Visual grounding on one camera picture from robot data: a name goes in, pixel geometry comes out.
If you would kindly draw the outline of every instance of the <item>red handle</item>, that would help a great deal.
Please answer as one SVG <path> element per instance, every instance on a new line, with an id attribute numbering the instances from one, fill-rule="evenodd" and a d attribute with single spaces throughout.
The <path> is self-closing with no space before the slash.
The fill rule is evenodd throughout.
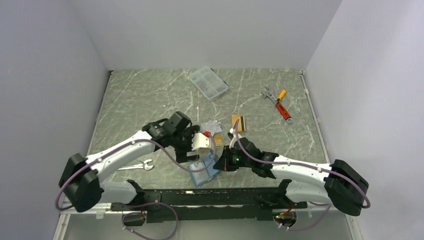
<path id="1" fill-rule="evenodd" d="M 283 107 L 283 105 L 281 105 L 281 103 L 278 102 L 275 106 L 277 107 L 279 113 L 285 120 L 291 118 L 289 112 Z"/>

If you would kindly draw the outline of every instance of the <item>marble tabletop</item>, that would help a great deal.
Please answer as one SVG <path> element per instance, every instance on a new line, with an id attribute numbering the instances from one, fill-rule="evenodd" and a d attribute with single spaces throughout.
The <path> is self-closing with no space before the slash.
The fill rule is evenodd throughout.
<path id="1" fill-rule="evenodd" d="M 146 123 L 169 118 L 175 111 L 181 111 L 191 118 L 193 124 L 218 120 L 224 128 L 222 139 L 225 145 L 230 143 L 225 133 L 231 127 L 231 116 L 240 114 L 246 122 L 243 135 L 261 151 L 311 163 L 326 162 L 311 108 L 296 69 L 215 69 L 217 75 L 228 84 L 229 90 L 212 101 L 207 100 L 188 80 L 188 75 L 193 71 L 113 71 L 90 154 L 131 137 Z M 293 124 L 288 124 L 271 100 L 261 95 L 265 85 L 274 88 L 277 95 L 283 89 L 286 90 L 281 103 L 292 116 Z M 172 147 L 167 149 L 175 155 Z M 217 148 L 219 155 L 222 149 L 222 146 Z M 139 158 L 147 159 L 152 159 L 152 170 L 117 171 L 108 180 L 119 182 L 132 179 L 144 189 L 195 188 L 189 173 L 175 166 L 161 150 Z M 277 187 L 280 181 L 261 178 L 249 168 L 240 168 L 236 172 L 220 172 L 200 188 Z"/>

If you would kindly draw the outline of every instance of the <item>gray wall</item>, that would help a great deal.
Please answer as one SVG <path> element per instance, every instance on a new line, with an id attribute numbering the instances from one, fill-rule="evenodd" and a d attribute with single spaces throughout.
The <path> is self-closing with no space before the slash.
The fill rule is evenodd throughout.
<path id="1" fill-rule="evenodd" d="M 344 0 L 306 69 L 330 157 L 369 181 L 364 239 L 423 239 L 423 12 Z"/>
<path id="2" fill-rule="evenodd" d="M 87 151 L 107 78 L 67 0 L 0 1 L 0 239 L 52 239 L 59 177 Z"/>
<path id="3" fill-rule="evenodd" d="M 305 69 L 341 0 L 70 0 L 108 69 Z"/>

